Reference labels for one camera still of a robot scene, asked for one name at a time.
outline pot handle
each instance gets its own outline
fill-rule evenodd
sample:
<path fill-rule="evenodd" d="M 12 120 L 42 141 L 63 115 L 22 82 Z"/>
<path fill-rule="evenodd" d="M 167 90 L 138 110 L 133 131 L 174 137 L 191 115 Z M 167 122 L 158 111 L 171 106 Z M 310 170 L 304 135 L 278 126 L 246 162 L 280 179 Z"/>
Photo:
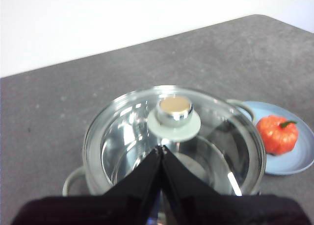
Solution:
<path fill-rule="evenodd" d="M 229 104 L 232 104 L 234 106 L 238 106 L 238 107 L 242 108 L 243 110 L 245 110 L 251 116 L 251 121 L 253 123 L 255 123 L 256 115 L 255 115 L 254 111 L 248 105 L 246 105 L 244 102 L 239 101 L 239 100 L 235 100 L 235 99 L 227 99 L 226 102 Z"/>
<path fill-rule="evenodd" d="M 64 181 L 62 188 L 62 196 L 67 197 L 69 195 L 70 187 L 75 180 L 79 177 L 83 177 L 85 175 L 84 166 L 78 167 L 76 170 L 72 171 L 67 179 Z"/>

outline plate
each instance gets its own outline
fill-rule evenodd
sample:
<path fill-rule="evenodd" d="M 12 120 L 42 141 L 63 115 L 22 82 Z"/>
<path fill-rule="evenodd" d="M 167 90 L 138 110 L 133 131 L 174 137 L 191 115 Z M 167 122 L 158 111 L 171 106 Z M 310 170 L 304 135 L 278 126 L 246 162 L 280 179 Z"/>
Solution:
<path fill-rule="evenodd" d="M 256 114 L 256 123 L 265 116 L 277 115 L 283 116 L 288 120 L 297 121 L 299 130 L 298 140 L 292 151 L 282 155 L 273 156 L 266 154 L 266 170 L 265 173 L 271 175 L 291 175 L 306 170 L 314 162 L 314 134 L 311 129 L 293 113 L 260 101 L 245 101 Z M 241 110 L 249 119 L 250 116 Z"/>

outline glass lid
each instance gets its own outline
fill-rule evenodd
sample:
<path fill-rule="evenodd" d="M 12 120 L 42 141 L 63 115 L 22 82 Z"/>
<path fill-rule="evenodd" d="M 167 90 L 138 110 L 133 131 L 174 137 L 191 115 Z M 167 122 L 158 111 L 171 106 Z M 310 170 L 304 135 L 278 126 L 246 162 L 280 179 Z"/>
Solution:
<path fill-rule="evenodd" d="M 260 136 L 235 106 L 197 90 L 157 86 L 115 99 L 92 122 L 83 147 L 91 193 L 107 191 L 157 145 L 222 194 L 253 193 L 265 169 Z"/>

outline gold knob top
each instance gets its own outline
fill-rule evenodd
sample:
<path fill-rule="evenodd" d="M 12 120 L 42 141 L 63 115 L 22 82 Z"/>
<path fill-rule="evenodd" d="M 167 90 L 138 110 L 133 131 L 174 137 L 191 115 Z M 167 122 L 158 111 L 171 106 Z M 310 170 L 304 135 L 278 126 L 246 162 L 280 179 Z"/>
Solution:
<path fill-rule="evenodd" d="M 191 102 L 181 96 L 167 97 L 160 101 L 159 106 L 169 115 L 184 115 L 191 110 Z"/>

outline pumpkin stem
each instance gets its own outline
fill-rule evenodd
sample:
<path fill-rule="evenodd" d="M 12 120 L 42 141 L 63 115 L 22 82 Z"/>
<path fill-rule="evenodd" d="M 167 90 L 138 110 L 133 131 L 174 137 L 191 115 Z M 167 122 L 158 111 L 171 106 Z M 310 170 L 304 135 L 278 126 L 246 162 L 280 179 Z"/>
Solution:
<path fill-rule="evenodd" d="M 286 122 L 283 122 L 283 123 L 279 124 L 279 126 L 280 126 L 281 128 L 285 128 L 285 127 L 287 127 L 288 124 L 290 124 L 290 123 L 296 124 L 297 122 L 296 122 L 296 121 L 286 121 Z"/>

